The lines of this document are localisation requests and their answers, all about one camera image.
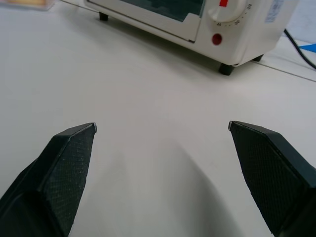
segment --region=blue object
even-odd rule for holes
[[[300,46],[301,49],[316,53],[316,43],[311,45]]]

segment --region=label sticker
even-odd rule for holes
[[[280,10],[283,6],[285,0],[273,0],[270,10],[268,12],[266,23],[272,23],[276,20],[277,15],[280,13]]]

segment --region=black rubber foot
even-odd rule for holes
[[[229,76],[232,74],[234,69],[235,67],[222,63],[218,71],[223,75]]]
[[[100,16],[100,21],[108,21],[109,20],[109,16],[102,13],[102,12],[99,12],[99,16]]]
[[[255,61],[255,62],[260,62],[262,57],[263,57],[264,54],[260,55],[259,57],[256,57],[254,59],[252,59],[252,61]]]

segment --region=oven door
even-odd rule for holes
[[[89,0],[91,3],[195,41],[205,0]]]

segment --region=red indicator light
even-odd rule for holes
[[[220,45],[222,40],[223,40],[223,38],[222,38],[222,36],[220,34],[213,35],[213,38],[212,38],[213,44]]]

